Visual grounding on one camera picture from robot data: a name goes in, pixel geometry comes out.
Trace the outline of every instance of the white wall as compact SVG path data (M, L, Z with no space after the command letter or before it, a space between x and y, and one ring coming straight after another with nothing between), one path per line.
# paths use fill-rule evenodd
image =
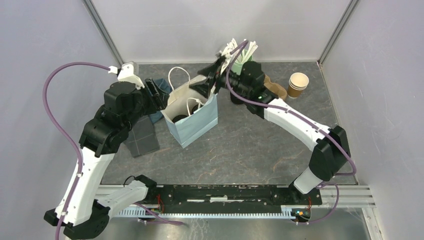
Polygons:
M0 239L54 239L43 216L65 193L76 154L45 113L43 84L62 64L116 63L79 0L2 1L0 30ZM113 81L73 67L51 82L51 110L74 140Z
M260 61L315 61L349 0L93 0L125 61L214 60L233 37Z
M388 240L422 239L423 10L422 0L360 1L323 65Z

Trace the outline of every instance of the floor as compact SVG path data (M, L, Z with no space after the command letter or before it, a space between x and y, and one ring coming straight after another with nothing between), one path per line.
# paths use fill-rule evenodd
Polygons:
M317 218L328 209L313 209ZM183 226L150 224L145 226L134 218L114 217L96 240L370 240L360 208L340 209L326 220L295 226L287 219L172 219Z
M208 64L140 65L145 78L166 78L175 66L191 77ZM315 62L269 62L262 70L272 82L288 87L290 75L305 73L309 85L287 103L309 118L334 127L335 112L320 69ZM181 70L171 76L175 87L188 80ZM122 144L108 166L102 183L122 184L130 175L146 175L158 184L290 184L307 167L311 152L279 126L234 105L222 89L218 95L218 125L183 149L161 119L155 125L160 150L133 158ZM350 172L347 164L341 172ZM353 177L336 177L338 184L354 184Z

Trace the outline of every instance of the robotic arm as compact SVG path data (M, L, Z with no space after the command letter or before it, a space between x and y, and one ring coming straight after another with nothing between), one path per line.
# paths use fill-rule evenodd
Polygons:
M213 88L214 93L218 93L222 87L226 88L225 77L219 71L224 60L220 57L212 65L200 70L198 74L207 77L206 80L191 85L190 88L204 95L209 94ZM243 65L240 76L231 73L229 80L232 89L244 98L281 106L303 116L264 87L264 78L260 63L250 61ZM108 196L95 199L95 194L107 166L120 144L128 138L132 126L142 116L165 109L168 98L169 95L160 90L152 79L141 81L137 64L126 63L122 66L118 73L118 82L113 83L104 93L104 105L82 131L79 140L84 159L82 174L77 175L76 166L62 201L44 215L48 223L57 226L59 216L64 216L62 226L65 227L66 236L71 239L92 239L106 228L110 218L129 205L149 197L149 190L153 191L156 183L143 175ZM287 130L312 151L308 168L289 186L291 199L296 201L321 182L329 181L346 163L344 156L331 141L288 111L249 103L245 105L253 114ZM349 154L347 136L343 128L336 126L331 129L306 116L303 117L333 137ZM75 178L79 178L78 185L67 212L63 212L65 199Z

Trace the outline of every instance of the paper bag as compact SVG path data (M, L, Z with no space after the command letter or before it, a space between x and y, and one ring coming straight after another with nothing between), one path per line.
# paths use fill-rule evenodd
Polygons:
M170 133L183 148L218 124L217 95L210 94L209 99L206 99L197 91L189 88L189 84L194 84L204 79L206 79L204 76L198 75L173 90L169 94L166 109L161 111ZM198 99L202 102L202 106L191 115L189 115L189 110L192 110L199 103L189 98ZM173 119L178 115L189 116L174 123Z

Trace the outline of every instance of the bag handle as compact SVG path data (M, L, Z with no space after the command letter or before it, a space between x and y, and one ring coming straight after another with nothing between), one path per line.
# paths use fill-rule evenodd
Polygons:
M198 99L198 98L194 98L194 97L189 97L189 98L187 98L187 112L188 112L188 115L189 116L191 116L192 114L190 113L190 108L189 108L189 100L190 99L193 99L193 100L195 100L197 103L198 103L198 108L197 109L199 109L200 108L200 106L202 105L202 106L204 106L205 104L202 102L202 101L200 101L200 99Z
M188 75L188 82L190 82L190 80L192 79L192 78L190 77L189 72L188 72L188 71L186 71L184 68L182 68L182 67L180 67L180 66L174 66L174 67L173 67L173 68L171 68L171 70L169 70L169 72L168 72L168 82L169 82L169 86L171 87L172 91L174 90L174 86L172 86L172 83L171 83L171 72L172 72L174 69L181 69L181 70L183 70L183 71L184 71L184 72Z

